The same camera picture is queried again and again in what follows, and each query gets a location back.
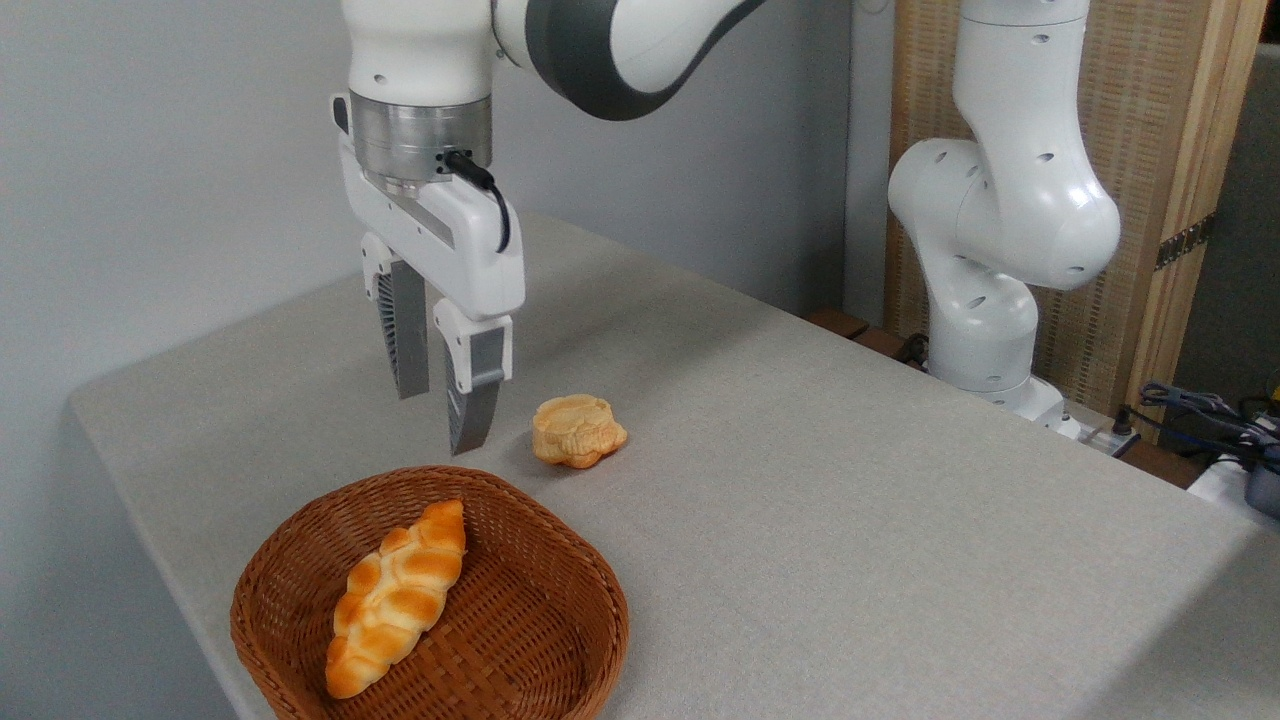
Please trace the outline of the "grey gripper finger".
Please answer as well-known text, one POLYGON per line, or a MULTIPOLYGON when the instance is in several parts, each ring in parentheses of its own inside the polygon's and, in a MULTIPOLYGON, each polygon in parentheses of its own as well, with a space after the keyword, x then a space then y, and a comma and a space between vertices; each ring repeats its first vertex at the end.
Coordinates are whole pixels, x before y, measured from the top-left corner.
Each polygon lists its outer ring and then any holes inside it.
POLYGON ((367 232, 361 241, 364 284, 378 310, 396 391, 412 398, 429 391, 428 309, 424 278, 367 232))
POLYGON ((433 320, 445 345, 451 452, 461 455, 485 443, 500 384, 513 374, 512 318, 475 322, 442 299, 433 320))

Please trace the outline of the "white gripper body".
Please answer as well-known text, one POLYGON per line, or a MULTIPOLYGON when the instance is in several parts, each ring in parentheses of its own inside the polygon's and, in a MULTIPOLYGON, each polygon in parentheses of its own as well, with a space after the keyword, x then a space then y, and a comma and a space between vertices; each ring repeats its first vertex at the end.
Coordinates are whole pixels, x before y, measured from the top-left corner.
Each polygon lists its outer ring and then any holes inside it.
POLYGON ((346 192, 367 238, 364 278, 403 261, 472 322, 515 313, 525 300, 518 218, 494 195, 492 99, 447 106, 330 100, 346 192))

